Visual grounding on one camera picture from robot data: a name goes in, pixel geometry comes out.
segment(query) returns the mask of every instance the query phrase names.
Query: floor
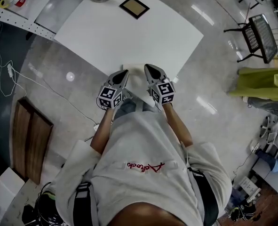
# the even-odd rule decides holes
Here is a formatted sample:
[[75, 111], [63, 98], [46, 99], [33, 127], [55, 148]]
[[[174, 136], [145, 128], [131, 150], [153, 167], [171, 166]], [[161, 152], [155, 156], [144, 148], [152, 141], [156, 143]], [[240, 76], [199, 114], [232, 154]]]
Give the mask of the floor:
[[[195, 142], [212, 142], [229, 176], [241, 165], [249, 152], [251, 140], [257, 136], [265, 111], [248, 108], [241, 98], [230, 97], [227, 92], [236, 84], [239, 68], [272, 67], [260, 58], [252, 57], [237, 63], [239, 56], [245, 57], [248, 48], [239, 32], [223, 33], [224, 29], [236, 28], [243, 23], [249, 4], [253, 0], [161, 0], [192, 23], [203, 34], [191, 57], [178, 74], [175, 84], [177, 94], [174, 108], [184, 121]], [[264, 2], [248, 16], [264, 13], [271, 28], [278, 27], [278, 20], [271, 4]], [[73, 72], [74, 81], [66, 80]], [[100, 122], [104, 111], [96, 106], [96, 97], [106, 76], [67, 48], [36, 37], [24, 61], [21, 73], [66, 97], [82, 113]], [[53, 123], [54, 131], [44, 162], [42, 183], [51, 180], [68, 157], [78, 139], [94, 134], [94, 123], [85, 118], [59, 96], [19, 77], [18, 82], [27, 90], [27, 97]], [[16, 89], [15, 100], [24, 91]], [[209, 103], [213, 109], [203, 107]], [[252, 167], [252, 155], [238, 170], [236, 181]]]
[[248, 221], [241, 219], [235, 223], [225, 214], [219, 222], [221, 226], [278, 226], [278, 194], [268, 184], [263, 183], [253, 219]]

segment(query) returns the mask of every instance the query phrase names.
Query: backpack strap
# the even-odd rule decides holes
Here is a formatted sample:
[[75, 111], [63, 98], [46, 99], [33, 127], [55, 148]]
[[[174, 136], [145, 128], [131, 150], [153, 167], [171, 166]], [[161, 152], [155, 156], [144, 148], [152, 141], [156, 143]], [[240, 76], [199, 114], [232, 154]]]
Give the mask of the backpack strap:
[[217, 220], [219, 209], [215, 195], [208, 181], [210, 180], [210, 177], [207, 177], [203, 172], [192, 167], [188, 167], [188, 174], [191, 180], [192, 188], [200, 205], [201, 202], [199, 197], [202, 199], [203, 210], [198, 210], [201, 212], [201, 216], [204, 216], [204, 226], [212, 226]]
[[99, 226], [93, 185], [89, 182], [79, 184], [76, 189], [73, 222], [74, 226]]

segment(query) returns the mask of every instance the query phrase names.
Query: jeans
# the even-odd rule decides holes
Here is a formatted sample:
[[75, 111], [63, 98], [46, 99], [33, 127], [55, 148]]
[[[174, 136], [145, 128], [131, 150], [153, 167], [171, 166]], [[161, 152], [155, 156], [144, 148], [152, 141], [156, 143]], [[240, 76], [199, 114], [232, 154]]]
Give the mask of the jeans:
[[270, 170], [272, 172], [278, 172], [278, 159], [275, 159], [274, 157], [265, 153], [262, 150], [256, 152], [256, 155], [269, 164]]
[[[134, 102], [134, 100], [127, 98], [123, 104], [121, 105], [121, 107], [117, 110], [114, 120], [116, 120], [117, 118], [126, 115], [128, 113], [131, 112], [135, 112], [135, 108], [136, 108], [136, 103]], [[145, 102], [143, 102], [143, 109], [142, 111], [150, 111], [150, 112], [157, 112], [157, 108], [153, 108], [150, 105], [146, 104]]]
[[278, 116], [278, 101], [249, 97], [247, 103], [252, 105], [253, 107], [263, 109]]
[[275, 165], [276, 165], [276, 159], [274, 157], [272, 157], [271, 155], [265, 153], [262, 150], [259, 150], [258, 152], [256, 152], [256, 155], [261, 158], [263, 161], [266, 161], [269, 166], [270, 166], [270, 170], [273, 170]]

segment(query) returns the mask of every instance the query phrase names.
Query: white table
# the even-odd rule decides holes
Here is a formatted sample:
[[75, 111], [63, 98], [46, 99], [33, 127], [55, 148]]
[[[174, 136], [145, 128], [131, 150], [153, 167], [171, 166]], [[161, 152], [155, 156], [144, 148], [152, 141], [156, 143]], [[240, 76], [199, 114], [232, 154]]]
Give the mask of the white table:
[[[173, 80], [203, 35], [159, 0], [140, 0], [150, 9], [138, 20], [122, 10], [125, 0], [96, 3], [83, 0], [55, 36], [55, 40], [110, 75], [123, 64], [154, 64]], [[127, 89], [138, 92], [133, 83]], [[146, 86], [137, 94], [154, 102]]]
[[278, 193], [278, 172], [272, 172], [268, 163], [261, 158], [252, 169]]
[[54, 33], [63, 26], [71, 13], [83, 0], [49, 0], [36, 22]]

